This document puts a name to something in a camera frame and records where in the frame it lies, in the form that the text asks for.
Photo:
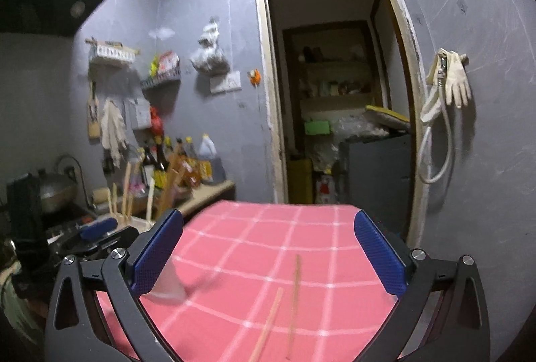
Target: plastic jug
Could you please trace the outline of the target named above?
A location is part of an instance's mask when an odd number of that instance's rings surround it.
[[[197,158],[199,159],[201,180],[204,184],[220,184],[226,180],[221,158],[208,134],[203,134]]]

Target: wall outlet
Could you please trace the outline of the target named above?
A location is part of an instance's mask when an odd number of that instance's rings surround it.
[[[210,78],[210,93],[212,94],[240,90],[241,88],[240,72],[238,70],[229,72],[227,75]]]

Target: hose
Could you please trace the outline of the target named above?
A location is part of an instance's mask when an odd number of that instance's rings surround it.
[[[57,157],[56,162],[54,163],[54,172],[59,173],[58,169],[60,166],[60,162],[62,162],[64,159],[69,158],[73,160],[76,165],[78,166],[78,169],[80,170],[80,179],[82,180],[82,190],[84,191],[84,199],[86,200],[86,206],[88,209],[94,210],[96,209],[96,205],[93,203],[93,201],[89,200],[89,196],[87,195],[87,189],[86,189],[86,183],[84,181],[84,172],[82,172],[82,166],[78,162],[78,159],[75,157],[69,155],[68,153],[64,153],[63,155],[60,155]]]
[[[450,127],[449,122],[449,114],[447,113],[447,104],[445,102],[445,78],[440,77],[438,78],[438,91],[439,91],[439,99],[441,101],[441,113],[443,114],[443,119],[445,121],[445,129],[447,130],[447,156],[445,157],[445,162],[443,163],[443,166],[439,170],[439,172],[434,177],[427,177],[426,173],[422,172],[422,160],[424,157],[424,146],[429,140],[429,137],[431,135],[433,122],[435,119],[428,124],[426,127],[426,131],[424,132],[424,137],[422,138],[421,147],[419,148],[419,153],[417,154],[417,166],[419,172],[419,177],[421,178],[421,181],[423,181],[425,184],[434,184],[438,180],[440,180],[445,173],[447,172],[447,169],[452,161],[452,130]]]

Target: bottle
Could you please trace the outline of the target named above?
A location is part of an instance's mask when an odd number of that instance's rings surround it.
[[[143,179],[143,183],[145,184],[145,186],[148,188],[151,184],[151,179],[154,175],[156,160],[151,153],[151,148],[149,147],[147,141],[145,142],[143,151],[145,154],[143,157],[143,161],[141,162],[141,178]]]
[[[170,156],[173,155],[173,145],[171,144],[171,138],[169,136],[164,137],[164,155],[168,162],[170,162]]]
[[[156,165],[154,167],[154,186],[156,188],[165,188],[165,178],[168,168],[168,161],[165,159],[164,149],[162,147],[162,137],[157,135],[154,138],[156,143]]]
[[[199,158],[201,180],[204,184],[220,184],[226,180],[221,158],[218,156],[216,146],[214,146],[208,134],[203,134],[203,140],[197,156]]]
[[[199,184],[201,183],[201,174],[199,173],[199,160],[197,159],[197,153],[196,153],[196,149],[194,148],[192,137],[186,137],[186,144],[184,145],[184,152],[186,153],[186,162],[188,163],[189,167],[192,169],[192,174],[196,178],[197,180],[196,183],[199,186]]]
[[[195,170],[193,167],[188,164],[188,156],[186,155],[186,151],[184,150],[184,146],[182,144],[182,139],[177,138],[177,146],[179,146],[179,159],[182,162],[183,167],[188,172],[188,184],[191,186],[191,188],[198,188],[201,186],[201,176],[199,175],[199,170]]]

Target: pink checkered cloth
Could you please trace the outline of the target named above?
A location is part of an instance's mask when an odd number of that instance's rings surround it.
[[[279,287],[282,302],[259,362],[285,360],[296,254],[302,282],[293,362],[350,362],[395,303],[354,235],[352,206],[221,201],[185,228],[171,260],[184,303],[141,302],[187,362],[247,362]],[[135,356],[99,293],[118,347]]]

